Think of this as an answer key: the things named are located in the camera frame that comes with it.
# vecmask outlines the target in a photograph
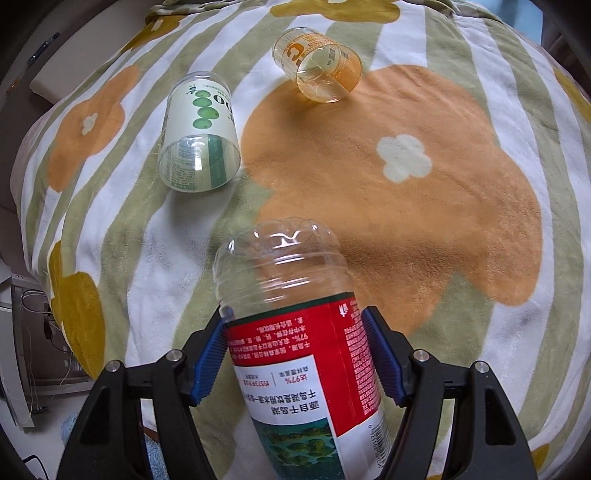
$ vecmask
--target bottle bottom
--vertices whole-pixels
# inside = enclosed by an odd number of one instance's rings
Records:
[[[300,70],[297,74],[297,84],[300,91],[310,100],[319,103],[338,102],[349,92],[321,67],[311,67]]]
[[[208,192],[226,184],[240,167],[240,152],[229,140],[204,134],[184,137],[158,154],[158,173],[178,192]]]

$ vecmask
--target fleece blanket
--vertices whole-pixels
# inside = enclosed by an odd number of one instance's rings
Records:
[[[274,64],[298,26],[359,53],[347,99],[310,102]],[[165,187],[156,155],[167,95],[195,70],[229,85],[243,166],[192,195]],[[222,239],[313,218],[340,239],[361,306],[442,361],[492,365],[547,479],[591,426],[590,120],[568,75],[475,4],[223,2],[154,17],[40,119],[12,192],[28,267],[93,377],[205,325]],[[273,478],[228,359],[193,415],[219,478]]]

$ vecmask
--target bottle label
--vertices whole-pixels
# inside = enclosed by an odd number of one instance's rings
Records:
[[[391,443],[353,294],[226,327],[242,394],[279,477],[374,480]]]
[[[240,150],[230,93],[212,80],[187,80],[170,98],[162,149],[184,137],[204,134],[225,138]]]
[[[351,56],[347,50],[320,33],[306,33],[287,44],[281,56],[281,66],[284,72],[286,68],[296,72],[302,61],[312,54],[315,66],[351,91],[357,85],[363,67],[359,57]]]

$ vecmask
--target screw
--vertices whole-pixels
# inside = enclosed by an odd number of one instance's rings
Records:
[[[111,360],[109,363],[105,365],[105,370],[111,373],[116,372],[120,368],[121,362],[119,362],[119,360]]]
[[[485,374],[491,369],[486,362],[482,361],[476,362],[474,364],[474,368],[476,368],[476,371],[480,372],[481,374]]]
[[[171,350],[166,354],[166,360],[178,362],[183,357],[182,350]]]
[[[415,350],[413,357],[419,362],[426,362],[431,358],[431,355],[429,355],[429,352],[426,352],[425,350]]]

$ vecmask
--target plastic cup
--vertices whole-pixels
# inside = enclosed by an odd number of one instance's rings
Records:
[[[307,27],[284,31],[273,47],[273,60],[310,100],[341,100],[361,80],[359,55]]]

